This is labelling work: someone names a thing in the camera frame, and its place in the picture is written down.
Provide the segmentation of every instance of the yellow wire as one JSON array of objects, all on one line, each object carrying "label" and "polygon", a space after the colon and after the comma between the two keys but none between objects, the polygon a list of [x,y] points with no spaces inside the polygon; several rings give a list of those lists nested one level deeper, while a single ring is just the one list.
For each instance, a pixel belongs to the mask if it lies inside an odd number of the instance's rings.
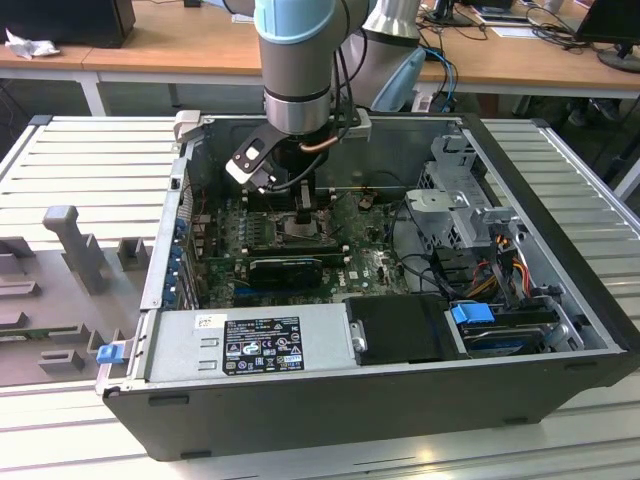
[{"label": "yellow wire", "polygon": [[489,280],[485,281],[483,284],[477,286],[475,289],[473,289],[471,291],[471,293],[469,293],[469,297],[475,297],[476,295],[482,293],[483,290],[493,286],[493,284],[496,282],[496,277],[493,276],[491,277]]}]

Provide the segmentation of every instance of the wire bundle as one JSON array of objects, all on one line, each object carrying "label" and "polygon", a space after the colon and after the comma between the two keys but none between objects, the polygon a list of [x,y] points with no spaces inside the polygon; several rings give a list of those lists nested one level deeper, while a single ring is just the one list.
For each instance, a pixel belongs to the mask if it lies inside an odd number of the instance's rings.
[{"label": "wire bundle", "polygon": [[[541,11],[548,15],[551,15],[556,23],[550,22],[537,22],[531,18],[531,12]],[[531,24],[531,31],[533,34],[544,40],[545,42],[553,45],[558,45],[564,50],[574,50],[589,48],[589,42],[580,42],[575,39],[574,32],[571,27],[567,25],[558,15],[550,12],[546,8],[535,6],[527,10],[527,20]]]},{"label": "wire bundle", "polygon": [[[441,109],[441,111],[444,112],[447,109],[447,107],[450,106],[450,102],[453,99],[453,96],[456,91],[456,87],[458,86],[458,68],[455,66],[455,64],[452,61],[450,61],[446,57],[446,54],[444,51],[444,44],[442,42],[442,30],[439,28],[431,27],[429,25],[425,25],[425,24],[417,24],[417,26],[418,26],[418,31],[420,32],[420,37],[422,38],[422,42],[423,42],[420,44],[420,46],[424,49],[427,55],[431,55],[432,57],[437,58],[440,64],[442,65],[442,68],[444,68],[444,79],[442,80],[442,83],[438,87],[438,90],[435,96],[433,97],[435,99],[435,98],[438,98],[440,95],[442,95],[445,87],[448,84],[449,88],[447,92],[447,99]],[[436,33],[436,35],[438,35],[438,39],[440,41],[440,52],[442,53],[439,53],[436,49],[431,47],[431,45],[425,38],[424,34],[422,33],[422,30],[425,30],[425,29],[431,32],[434,32]]]}]

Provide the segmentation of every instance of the desk leg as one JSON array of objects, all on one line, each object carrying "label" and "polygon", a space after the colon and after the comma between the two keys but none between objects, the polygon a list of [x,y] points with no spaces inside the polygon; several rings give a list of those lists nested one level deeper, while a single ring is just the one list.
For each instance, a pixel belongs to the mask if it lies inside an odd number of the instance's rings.
[{"label": "desk leg", "polygon": [[169,98],[171,99],[171,106],[173,108],[180,108],[180,97],[178,96],[178,86],[175,83],[169,84]]},{"label": "desk leg", "polygon": [[102,100],[100,79],[96,72],[78,72],[76,81],[82,87],[91,115],[94,117],[105,117],[111,114],[109,106]]},{"label": "desk leg", "polygon": [[638,185],[640,185],[640,158],[633,167],[631,167],[629,173],[624,176],[620,184],[614,190],[614,193],[618,198],[620,198],[620,200],[626,201]]}]

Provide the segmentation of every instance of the white sticker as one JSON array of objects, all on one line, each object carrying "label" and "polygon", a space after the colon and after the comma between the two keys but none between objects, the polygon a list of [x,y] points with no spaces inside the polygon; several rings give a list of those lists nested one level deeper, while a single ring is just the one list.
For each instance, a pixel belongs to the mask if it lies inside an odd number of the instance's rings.
[{"label": "white sticker", "polygon": [[223,328],[227,321],[225,313],[213,313],[209,315],[196,315],[195,328]]},{"label": "white sticker", "polygon": [[0,337],[0,342],[25,342],[27,337],[23,335],[7,335],[6,337]]}]

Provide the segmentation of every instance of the floor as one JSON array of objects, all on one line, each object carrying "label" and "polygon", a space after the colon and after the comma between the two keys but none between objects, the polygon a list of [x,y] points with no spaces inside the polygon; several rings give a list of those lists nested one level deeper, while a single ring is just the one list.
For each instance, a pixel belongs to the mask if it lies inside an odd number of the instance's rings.
[{"label": "floor", "polygon": [[[4,85],[29,117],[35,114],[89,115],[82,90],[74,82],[10,80]],[[166,85],[110,83],[105,85],[104,92],[113,115],[174,115],[177,111],[171,106]],[[260,87],[180,85],[178,92],[183,109],[210,113],[254,113],[262,110]],[[479,113],[475,95],[460,94],[457,100],[458,112]],[[515,97],[501,97],[500,116],[511,118],[514,102]],[[613,156],[640,128],[640,108],[629,116],[622,128],[604,120],[595,111],[590,112],[588,127],[576,128],[563,120],[566,119],[566,103],[566,98],[535,97],[528,116],[547,120],[596,173],[604,174]],[[623,115],[632,103],[623,102]],[[0,155],[10,148],[27,121],[7,95],[0,93]],[[594,167],[593,160],[605,143],[608,146]],[[634,155],[636,159],[639,157],[640,149]],[[631,197],[629,204],[634,210],[640,210],[640,192]]]}]

